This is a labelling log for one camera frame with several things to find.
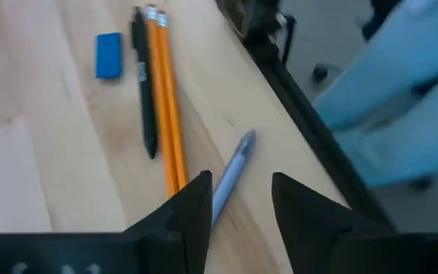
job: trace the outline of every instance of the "floor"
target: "floor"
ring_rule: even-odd
[[[360,25],[370,17],[369,1],[283,0],[281,10],[297,19],[287,68],[306,96],[313,100],[365,46]],[[280,47],[283,40],[280,35]],[[320,86],[309,80],[318,63],[335,67]],[[407,184],[377,188],[373,192],[398,230],[438,232],[438,175],[434,181],[433,187],[422,193],[409,189]]]

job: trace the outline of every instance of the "wooden surface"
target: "wooden surface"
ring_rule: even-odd
[[[240,137],[255,153],[211,236],[207,273],[289,273],[271,174],[345,204],[213,0],[170,15],[189,175],[217,180]],[[144,1],[0,0],[0,231],[121,231],[165,197],[141,136],[128,23]],[[121,80],[94,78],[94,38],[123,33]]]

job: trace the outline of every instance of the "silver pen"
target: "silver pen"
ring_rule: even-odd
[[[214,224],[221,214],[222,208],[229,199],[230,194],[233,192],[233,189],[246,166],[246,162],[251,155],[252,149],[255,146],[255,142],[255,130],[250,130],[241,138],[233,157],[229,160],[226,170],[219,180],[219,185],[216,187],[212,196],[212,227],[214,227]]]

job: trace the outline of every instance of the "pencil eraser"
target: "pencil eraser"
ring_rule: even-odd
[[[114,79],[121,75],[121,33],[106,33],[96,37],[96,78]]]

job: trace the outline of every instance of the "yellow pencil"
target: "yellow pencil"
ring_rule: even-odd
[[[179,101],[175,90],[173,63],[168,39],[167,15],[164,11],[158,12],[158,36],[160,40],[160,55],[164,75],[165,91],[167,93],[168,115],[172,129],[173,155],[175,158],[176,175],[181,190],[189,182],[186,157],[183,149],[183,134],[180,122]]]
[[[157,105],[158,126],[160,129],[160,144],[165,167],[165,181],[167,182],[167,195],[169,197],[178,192],[176,178],[176,165],[173,156],[173,141],[170,130],[170,116],[168,114],[167,93],[163,86],[163,69],[160,60],[160,39],[157,25],[157,8],[155,5],[148,5],[147,26],[151,51],[151,68],[154,86],[154,95]]]

